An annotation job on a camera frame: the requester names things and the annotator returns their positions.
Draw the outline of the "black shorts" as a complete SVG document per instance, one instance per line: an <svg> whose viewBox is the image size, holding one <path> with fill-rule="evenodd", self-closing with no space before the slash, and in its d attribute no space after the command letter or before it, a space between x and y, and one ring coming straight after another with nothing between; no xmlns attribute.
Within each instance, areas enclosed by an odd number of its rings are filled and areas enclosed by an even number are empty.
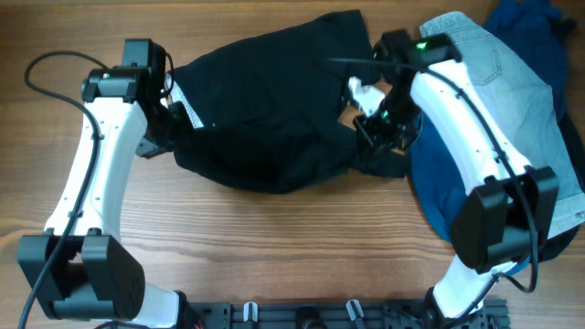
<svg viewBox="0 0 585 329"><path fill-rule="evenodd" d="M224 186L290 193L356 169L401 178L409 159L368 154L339 121L346 82L376 83L357 10L218 48L175 70L174 95L194 131L176 163Z"/></svg>

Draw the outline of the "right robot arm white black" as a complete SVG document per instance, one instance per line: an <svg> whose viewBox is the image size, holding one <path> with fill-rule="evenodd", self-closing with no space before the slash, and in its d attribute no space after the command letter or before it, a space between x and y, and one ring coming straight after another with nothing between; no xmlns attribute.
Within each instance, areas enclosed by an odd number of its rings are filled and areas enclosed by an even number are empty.
<svg viewBox="0 0 585 329"><path fill-rule="evenodd" d="M354 119L359 148L373 155L406 150L429 119L463 181L466 200L450 234L454 258L416 312L426 328L452 328L479 313L487 293L510 280L518 262L538 265L558 179L550 167L533 167L505 137L448 36L414 40L404 30L387 32L370 64L391 89L378 101L352 92L361 108Z"/></svg>

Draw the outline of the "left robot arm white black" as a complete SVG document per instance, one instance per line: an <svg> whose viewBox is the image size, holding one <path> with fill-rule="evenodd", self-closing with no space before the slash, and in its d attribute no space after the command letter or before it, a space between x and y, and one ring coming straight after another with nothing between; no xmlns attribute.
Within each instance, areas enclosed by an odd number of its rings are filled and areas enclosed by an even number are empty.
<svg viewBox="0 0 585 329"><path fill-rule="evenodd" d="M40 235L24 236L17 261L53 320L129 327L198 328L186 296L148 283L120 242L122 201L134 157L154 135L166 142L174 122L162 103L159 69L94 69L84 83L80 143L68 182Z"/></svg>

